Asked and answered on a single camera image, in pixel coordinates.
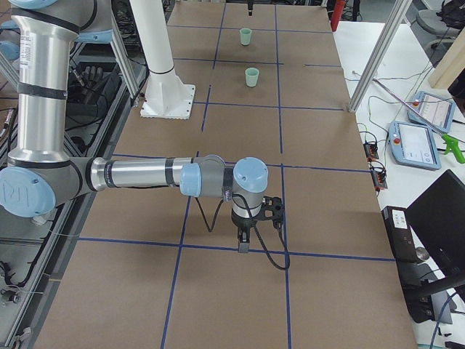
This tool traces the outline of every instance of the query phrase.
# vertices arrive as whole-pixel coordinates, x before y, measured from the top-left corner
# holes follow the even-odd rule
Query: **small cup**
[[[248,87],[255,87],[259,80],[260,71],[257,68],[246,69],[246,85]]]
[[[240,33],[240,43],[243,46],[247,46],[250,44],[250,40],[252,39],[252,30],[249,28],[242,28],[239,30]]]

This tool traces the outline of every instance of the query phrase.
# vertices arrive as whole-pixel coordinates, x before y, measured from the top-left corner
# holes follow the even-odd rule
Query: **black monitor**
[[[446,276],[419,294],[455,287],[465,300],[465,184],[448,169],[407,208],[405,216]]]

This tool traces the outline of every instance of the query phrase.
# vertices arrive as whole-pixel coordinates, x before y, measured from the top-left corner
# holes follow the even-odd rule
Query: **office chair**
[[[438,39],[430,41],[423,49],[426,51],[429,48],[435,49],[439,43],[452,43],[460,34],[460,29],[450,28],[443,21],[441,17],[436,15],[437,11],[434,9],[423,9],[416,14],[415,22],[420,27],[435,35]]]

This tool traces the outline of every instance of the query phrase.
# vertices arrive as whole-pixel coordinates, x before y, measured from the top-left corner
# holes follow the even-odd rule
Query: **white label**
[[[20,51],[20,68],[29,68],[32,64],[32,50],[34,48],[34,40],[30,36],[21,36],[21,51]]]
[[[393,209],[392,220],[394,221],[394,226],[396,228],[407,229],[407,220],[405,219],[405,214],[403,211]]]

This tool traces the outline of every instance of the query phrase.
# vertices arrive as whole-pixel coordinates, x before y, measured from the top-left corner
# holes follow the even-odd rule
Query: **red object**
[[[346,6],[345,0],[337,0],[336,6],[334,7],[333,15],[331,16],[331,29],[333,31],[336,31],[337,29],[337,25],[339,24],[339,21],[341,20],[342,11],[344,10],[345,6]]]

